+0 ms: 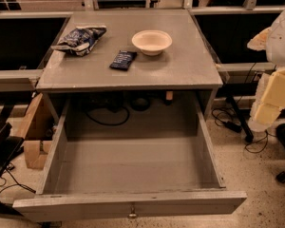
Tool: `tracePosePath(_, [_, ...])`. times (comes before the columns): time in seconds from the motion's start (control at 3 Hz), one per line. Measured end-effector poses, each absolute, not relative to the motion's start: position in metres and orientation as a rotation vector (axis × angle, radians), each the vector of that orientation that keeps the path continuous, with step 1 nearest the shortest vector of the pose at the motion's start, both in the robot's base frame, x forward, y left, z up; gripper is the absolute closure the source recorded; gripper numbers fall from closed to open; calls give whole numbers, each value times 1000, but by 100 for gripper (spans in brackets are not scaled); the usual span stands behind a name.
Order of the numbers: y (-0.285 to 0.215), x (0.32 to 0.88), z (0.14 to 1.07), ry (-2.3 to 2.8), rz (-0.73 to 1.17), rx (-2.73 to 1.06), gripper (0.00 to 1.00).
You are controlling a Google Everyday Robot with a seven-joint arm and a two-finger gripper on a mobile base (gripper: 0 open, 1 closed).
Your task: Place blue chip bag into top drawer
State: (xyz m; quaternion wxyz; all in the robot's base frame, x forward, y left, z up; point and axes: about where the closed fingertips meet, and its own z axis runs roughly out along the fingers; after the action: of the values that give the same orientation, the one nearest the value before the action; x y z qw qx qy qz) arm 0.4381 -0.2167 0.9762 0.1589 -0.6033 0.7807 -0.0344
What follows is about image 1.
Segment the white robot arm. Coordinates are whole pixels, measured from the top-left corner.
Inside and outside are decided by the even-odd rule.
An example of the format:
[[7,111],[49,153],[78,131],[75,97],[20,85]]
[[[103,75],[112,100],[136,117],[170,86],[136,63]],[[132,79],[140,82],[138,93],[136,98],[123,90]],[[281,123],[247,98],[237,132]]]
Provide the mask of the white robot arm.
[[263,73],[256,88],[249,127],[255,132],[268,129],[285,109],[285,10],[272,25],[253,39],[247,48],[266,52],[267,60],[276,66],[271,75]]

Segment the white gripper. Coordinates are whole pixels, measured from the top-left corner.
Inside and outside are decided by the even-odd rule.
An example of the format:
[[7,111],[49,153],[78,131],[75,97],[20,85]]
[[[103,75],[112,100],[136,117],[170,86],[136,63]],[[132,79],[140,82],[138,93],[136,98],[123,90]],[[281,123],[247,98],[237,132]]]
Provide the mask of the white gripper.
[[262,132],[269,128],[285,108],[285,67],[271,76],[263,73],[256,88],[248,125],[252,131]]

